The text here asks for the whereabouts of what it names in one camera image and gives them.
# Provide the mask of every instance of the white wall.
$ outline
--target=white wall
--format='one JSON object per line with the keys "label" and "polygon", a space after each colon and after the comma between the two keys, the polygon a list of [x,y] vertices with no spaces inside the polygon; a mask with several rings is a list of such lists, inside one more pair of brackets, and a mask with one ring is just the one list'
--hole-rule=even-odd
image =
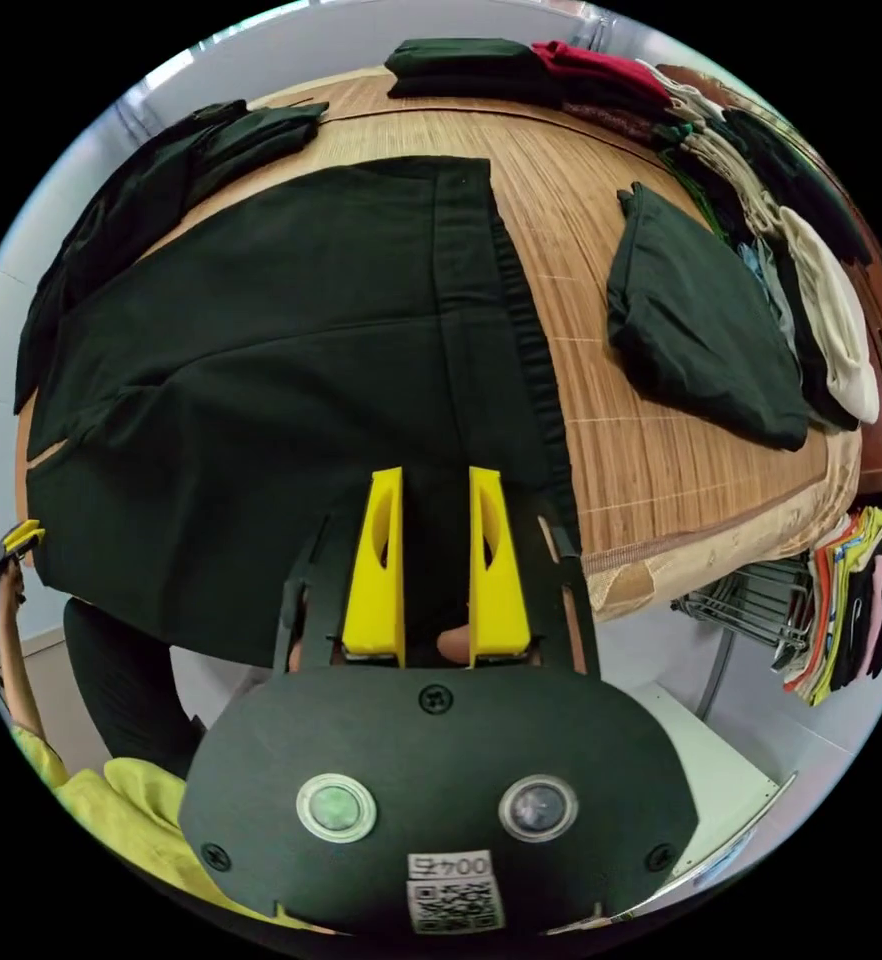
{"label": "white wall", "polygon": [[[112,115],[101,117],[38,185],[0,247],[0,536],[15,521],[14,368],[28,305],[65,234],[131,149]],[[27,568],[25,587],[28,602],[19,616],[23,640],[59,627],[65,600]]]}
{"label": "white wall", "polygon": [[209,103],[253,100],[376,66],[412,37],[501,37],[529,44],[567,40],[580,23],[570,13],[528,0],[334,0],[283,13],[222,40],[145,103],[168,125]]}

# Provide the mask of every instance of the folded black clothing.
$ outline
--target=folded black clothing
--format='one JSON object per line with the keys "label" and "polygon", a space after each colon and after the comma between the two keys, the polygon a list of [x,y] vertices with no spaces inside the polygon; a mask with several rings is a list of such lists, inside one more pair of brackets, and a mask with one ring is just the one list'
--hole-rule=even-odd
{"label": "folded black clothing", "polygon": [[384,64],[388,96],[479,97],[560,109],[563,94],[529,47],[498,39],[406,40]]}
{"label": "folded black clothing", "polygon": [[193,206],[317,134],[326,103],[197,110],[143,144],[108,178],[38,283],[21,331],[14,412],[49,370],[64,318],[173,230]]}
{"label": "folded black clothing", "polygon": [[608,277],[608,336],[635,388],[769,446],[808,433],[797,366],[761,284],[709,230],[640,183]]}

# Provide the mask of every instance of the beige clothing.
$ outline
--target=beige clothing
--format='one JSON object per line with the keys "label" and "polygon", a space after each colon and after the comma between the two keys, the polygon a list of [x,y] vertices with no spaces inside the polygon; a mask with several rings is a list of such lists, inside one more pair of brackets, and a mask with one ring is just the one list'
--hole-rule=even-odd
{"label": "beige clothing", "polygon": [[878,381],[858,295],[837,257],[807,221],[788,207],[781,207],[780,218],[805,313],[828,365],[828,392],[852,416],[874,423],[880,412]]}
{"label": "beige clothing", "polygon": [[778,206],[737,150],[714,130],[692,133],[681,144],[737,191],[748,227],[759,237],[782,233]]}

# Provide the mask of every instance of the wire basket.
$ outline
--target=wire basket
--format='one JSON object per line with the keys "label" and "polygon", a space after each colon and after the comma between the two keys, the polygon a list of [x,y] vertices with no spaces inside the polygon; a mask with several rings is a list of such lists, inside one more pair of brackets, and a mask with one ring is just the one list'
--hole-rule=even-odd
{"label": "wire basket", "polygon": [[752,563],[671,604],[768,646],[807,647],[814,622],[814,581],[806,556]]}

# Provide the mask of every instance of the human hand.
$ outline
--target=human hand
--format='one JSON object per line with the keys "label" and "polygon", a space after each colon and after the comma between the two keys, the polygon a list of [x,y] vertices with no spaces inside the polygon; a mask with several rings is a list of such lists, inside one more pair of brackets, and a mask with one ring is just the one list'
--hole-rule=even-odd
{"label": "human hand", "polygon": [[12,557],[0,573],[0,617],[14,620],[24,603],[24,576],[21,565]]}

